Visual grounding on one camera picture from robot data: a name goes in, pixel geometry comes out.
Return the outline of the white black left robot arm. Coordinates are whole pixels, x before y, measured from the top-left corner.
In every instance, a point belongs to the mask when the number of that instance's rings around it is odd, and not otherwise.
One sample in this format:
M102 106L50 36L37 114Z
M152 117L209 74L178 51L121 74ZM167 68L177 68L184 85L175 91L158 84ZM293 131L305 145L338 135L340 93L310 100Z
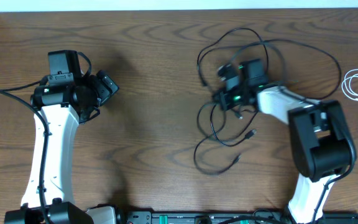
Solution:
M73 147L79 125L100 114L119 87L103 70L82 72L75 50L48 53L49 75L36 84L27 106L34 112L35 146L29 182L18 210L5 223L117 223L112 205L82 210L72 189Z

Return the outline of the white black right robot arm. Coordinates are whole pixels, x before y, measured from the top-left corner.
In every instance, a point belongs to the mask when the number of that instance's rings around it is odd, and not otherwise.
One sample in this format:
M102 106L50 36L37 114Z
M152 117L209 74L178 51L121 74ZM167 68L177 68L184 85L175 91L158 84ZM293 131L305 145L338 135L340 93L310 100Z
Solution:
M238 69L223 65L218 77L224 87L215 98L222 110L253 106L288 126L299 176L287 210L293 223L316 223L332 186L352 172L357 159L340 103L306 98L270 82L259 59L243 62Z

